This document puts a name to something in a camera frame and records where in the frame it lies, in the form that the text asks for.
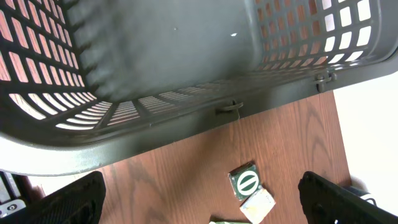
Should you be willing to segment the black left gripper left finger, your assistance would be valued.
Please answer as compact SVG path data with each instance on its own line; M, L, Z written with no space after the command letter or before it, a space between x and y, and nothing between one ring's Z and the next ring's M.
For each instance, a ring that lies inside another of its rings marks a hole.
M91 172L62 189L1 218L10 224L98 224L106 187L102 173Z

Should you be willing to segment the green round-logo box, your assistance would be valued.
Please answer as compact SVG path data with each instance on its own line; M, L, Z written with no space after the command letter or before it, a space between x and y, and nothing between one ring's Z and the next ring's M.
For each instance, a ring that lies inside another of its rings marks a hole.
M254 161L247 162L228 173L234 196L246 200L261 188L261 179Z

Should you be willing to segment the orange Kleenex tissue pack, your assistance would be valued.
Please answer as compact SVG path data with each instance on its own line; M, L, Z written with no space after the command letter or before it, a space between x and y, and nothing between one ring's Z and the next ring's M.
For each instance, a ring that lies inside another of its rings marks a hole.
M251 223L259 224L275 205L272 195L261 188L248 197L239 209Z

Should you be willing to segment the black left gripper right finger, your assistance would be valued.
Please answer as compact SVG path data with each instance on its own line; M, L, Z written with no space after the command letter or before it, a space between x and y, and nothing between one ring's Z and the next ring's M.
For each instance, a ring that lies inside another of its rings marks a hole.
M373 194L352 185L341 187L306 171L298 189L308 224L397 224L397 216L379 208Z

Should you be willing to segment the teal snack packet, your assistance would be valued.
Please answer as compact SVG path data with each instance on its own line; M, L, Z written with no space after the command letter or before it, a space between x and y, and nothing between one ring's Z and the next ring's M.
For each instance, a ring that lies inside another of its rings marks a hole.
M236 221L210 221L209 224L251 224L248 222L236 222Z

